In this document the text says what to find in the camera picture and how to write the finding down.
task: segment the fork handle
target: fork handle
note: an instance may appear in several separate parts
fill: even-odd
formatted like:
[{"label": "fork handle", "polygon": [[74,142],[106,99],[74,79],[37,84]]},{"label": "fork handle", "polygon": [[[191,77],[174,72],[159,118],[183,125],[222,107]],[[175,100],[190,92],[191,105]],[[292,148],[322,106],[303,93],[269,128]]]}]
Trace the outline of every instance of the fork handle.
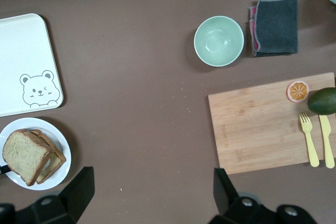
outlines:
[{"label": "fork handle", "polygon": [[319,157],[317,156],[317,152],[315,150],[313,140],[311,139],[310,133],[305,133],[305,134],[306,134],[306,142],[307,142],[310,165],[312,167],[318,167],[320,164],[320,161],[319,161]]},{"label": "fork handle", "polygon": [[334,168],[335,167],[335,160],[334,156],[332,155],[331,146],[329,142],[329,137],[324,137],[324,159],[325,159],[325,166],[327,168]]}]

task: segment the knife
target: knife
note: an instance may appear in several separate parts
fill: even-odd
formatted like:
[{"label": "knife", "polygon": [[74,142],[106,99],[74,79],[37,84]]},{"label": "knife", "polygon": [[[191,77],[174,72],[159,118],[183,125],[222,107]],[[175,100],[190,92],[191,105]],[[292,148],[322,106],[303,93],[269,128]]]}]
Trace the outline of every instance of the knife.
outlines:
[{"label": "knife", "polygon": [[0,174],[8,173],[10,171],[11,169],[9,169],[8,165],[0,166]]},{"label": "knife", "polygon": [[335,167],[334,156],[331,151],[331,146],[329,142],[329,134],[331,132],[330,123],[326,115],[319,115],[320,123],[322,127],[323,142],[324,142],[324,159],[327,168]]}]

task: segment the bear drawing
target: bear drawing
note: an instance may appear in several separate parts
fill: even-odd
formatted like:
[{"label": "bear drawing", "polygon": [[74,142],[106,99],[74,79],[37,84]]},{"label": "bear drawing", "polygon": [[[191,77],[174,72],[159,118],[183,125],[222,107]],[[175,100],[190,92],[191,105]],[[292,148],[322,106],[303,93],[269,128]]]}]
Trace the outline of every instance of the bear drawing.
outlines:
[{"label": "bear drawing", "polygon": [[31,108],[42,105],[57,104],[60,92],[56,88],[54,82],[54,74],[45,70],[40,76],[30,77],[23,74],[20,82],[23,85],[23,100],[30,105]]}]

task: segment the bowl rim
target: bowl rim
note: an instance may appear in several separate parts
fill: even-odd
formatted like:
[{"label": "bowl rim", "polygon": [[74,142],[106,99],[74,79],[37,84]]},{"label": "bowl rim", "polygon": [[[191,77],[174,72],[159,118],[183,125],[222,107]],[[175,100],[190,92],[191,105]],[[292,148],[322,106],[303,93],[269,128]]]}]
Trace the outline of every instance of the bowl rim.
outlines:
[{"label": "bowl rim", "polygon": [[[228,19],[230,20],[231,22],[233,22],[238,28],[239,28],[239,31],[240,31],[240,35],[241,35],[241,38],[242,38],[242,45],[240,47],[240,50],[239,50],[239,53],[237,54],[237,56],[230,62],[228,63],[225,63],[225,64],[221,64],[221,65],[214,65],[214,64],[211,64],[209,62],[206,62],[205,60],[203,60],[201,58],[201,56],[199,55],[197,49],[196,49],[196,35],[198,33],[198,31],[200,30],[200,28],[204,25],[204,23],[206,23],[207,21],[211,20],[211,19],[214,19],[214,18],[224,18],[224,19]],[[227,17],[227,16],[223,16],[223,15],[217,15],[217,16],[213,16],[213,17],[210,17],[210,18],[207,18],[206,20],[204,20],[197,28],[196,32],[195,32],[195,36],[194,36],[194,49],[196,51],[196,54],[197,56],[199,57],[199,59],[204,62],[205,64],[209,65],[209,66],[212,66],[212,67],[223,67],[223,66],[227,66],[229,64],[231,64],[232,62],[234,62],[241,54],[243,48],[244,48],[244,43],[245,43],[245,38],[244,38],[244,33],[243,33],[243,30],[241,28],[241,26],[238,24],[237,21],[235,21],[234,19],[230,18],[230,17]]]}]

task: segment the bowl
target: bowl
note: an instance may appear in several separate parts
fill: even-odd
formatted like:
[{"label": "bowl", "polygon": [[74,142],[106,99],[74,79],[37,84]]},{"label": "bowl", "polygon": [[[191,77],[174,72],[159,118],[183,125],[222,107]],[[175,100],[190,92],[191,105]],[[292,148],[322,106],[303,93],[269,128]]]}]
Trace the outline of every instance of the bowl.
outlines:
[{"label": "bowl", "polygon": [[244,34],[233,19],[225,16],[208,18],[198,27],[194,48],[198,57],[213,67],[234,62],[244,46]]}]

